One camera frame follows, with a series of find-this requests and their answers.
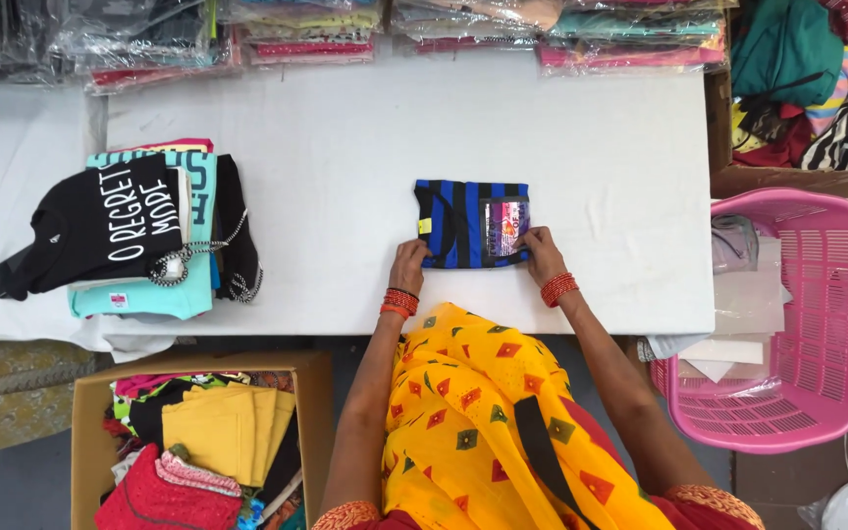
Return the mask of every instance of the cardboard box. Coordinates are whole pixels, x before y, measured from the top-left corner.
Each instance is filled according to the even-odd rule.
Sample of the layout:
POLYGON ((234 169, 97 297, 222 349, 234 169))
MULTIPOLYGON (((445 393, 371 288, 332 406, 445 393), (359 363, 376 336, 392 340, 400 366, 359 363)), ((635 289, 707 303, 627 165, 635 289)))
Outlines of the cardboard box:
POLYGON ((731 166, 731 77, 706 75, 712 196, 725 199, 767 186, 789 186, 848 198, 848 172, 731 166))
POLYGON ((303 502, 308 526, 319 518, 335 438, 332 356, 325 352, 181 353, 163 352, 78 379, 71 431, 71 528, 95 528, 100 496, 113 487, 116 440, 102 427, 112 401, 111 381, 145 373, 292 371, 296 386, 303 469, 303 502))

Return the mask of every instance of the woman's left hand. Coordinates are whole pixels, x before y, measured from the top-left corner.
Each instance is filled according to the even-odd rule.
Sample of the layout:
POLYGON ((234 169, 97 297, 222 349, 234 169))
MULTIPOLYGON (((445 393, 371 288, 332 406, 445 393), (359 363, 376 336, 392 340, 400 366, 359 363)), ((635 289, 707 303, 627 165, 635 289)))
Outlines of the woman's left hand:
POLYGON ((391 276, 388 278, 388 286, 420 296, 421 287, 424 285, 421 262, 429 256, 432 254, 427 248, 427 243, 421 239, 412 239, 398 245, 395 263, 391 266, 391 276))

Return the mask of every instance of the pile of clothes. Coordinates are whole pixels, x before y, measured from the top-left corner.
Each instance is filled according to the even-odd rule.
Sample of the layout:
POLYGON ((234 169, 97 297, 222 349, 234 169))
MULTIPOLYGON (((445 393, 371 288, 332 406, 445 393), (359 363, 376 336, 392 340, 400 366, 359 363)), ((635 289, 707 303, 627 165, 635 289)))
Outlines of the pile of clothes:
POLYGON ((70 65, 48 51, 53 39, 45 0, 0 0, 0 82, 59 83, 70 65))
POLYGON ((120 461, 97 528, 305 529, 289 372, 135 375, 110 390, 120 461))
POLYGON ((78 318, 146 323, 251 302, 263 269, 238 166, 213 151, 181 138, 90 156, 41 199, 34 242, 0 264, 0 298, 68 286, 78 318))
POLYGON ((231 0, 229 8, 252 65, 349 64, 374 58, 384 2, 231 0))
POLYGON ((836 11, 842 4, 848 2, 745 5, 731 51, 735 164, 848 170, 848 14, 836 11))
POLYGON ((538 46, 544 76, 657 67, 701 72, 727 63, 725 11, 708 0, 626 4, 569 1, 538 46))
POLYGON ((243 66, 234 30, 217 22, 218 0, 57 4, 51 49, 74 61, 88 93, 229 75, 243 66))
POLYGON ((560 15, 561 0, 395 0, 390 30, 410 53, 532 50, 560 15))

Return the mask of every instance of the woman's arm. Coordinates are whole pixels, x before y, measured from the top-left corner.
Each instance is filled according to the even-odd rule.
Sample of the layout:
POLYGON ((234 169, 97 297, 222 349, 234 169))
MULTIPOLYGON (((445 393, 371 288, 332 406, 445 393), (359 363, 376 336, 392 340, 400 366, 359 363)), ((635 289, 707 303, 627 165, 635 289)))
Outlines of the woman's arm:
MULTIPOLYGON (((531 250, 529 272, 539 287, 567 271, 547 227, 532 228, 524 241, 531 250)), ((651 495, 663 495, 681 485, 715 487, 581 292, 561 295, 558 304, 578 335, 597 393, 630 453, 641 487, 651 495)))
MULTIPOLYGON (((397 247, 388 286, 420 294, 424 284, 421 261, 429 254, 420 239, 402 243, 397 247)), ((339 417, 321 513, 353 501, 367 501, 382 508, 385 414, 391 393, 392 362, 403 325, 404 319, 394 311, 379 315, 339 417)))

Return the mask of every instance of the red bangle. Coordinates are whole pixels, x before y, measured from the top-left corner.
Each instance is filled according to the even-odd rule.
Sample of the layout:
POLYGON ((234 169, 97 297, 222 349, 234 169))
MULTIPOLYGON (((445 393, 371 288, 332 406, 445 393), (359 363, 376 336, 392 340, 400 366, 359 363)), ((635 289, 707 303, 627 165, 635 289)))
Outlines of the red bangle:
POLYGON ((394 311, 394 312, 395 312, 395 313, 397 313, 398 315, 401 315, 401 318, 403 318, 403 319, 409 319, 409 318, 411 318, 411 314, 410 314, 410 313, 408 313, 408 310, 407 310, 407 309, 405 309, 404 307, 398 307, 398 306, 391 306, 391 305, 388 305, 388 304, 382 304, 382 309, 378 312, 378 314, 380 314, 380 315, 381 315, 381 314, 382 314, 383 312, 385 312, 385 311, 394 311))
POLYGON ((408 316, 411 317, 418 314, 418 297, 400 289, 389 288, 388 291, 385 291, 383 304, 385 306, 402 307, 407 310, 408 316))
POLYGON ((559 274, 548 280, 548 283, 542 287, 542 301, 548 307, 558 307, 559 296, 577 289, 578 283, 575 282, 575 278, 571 275, 571 272, 559 274))

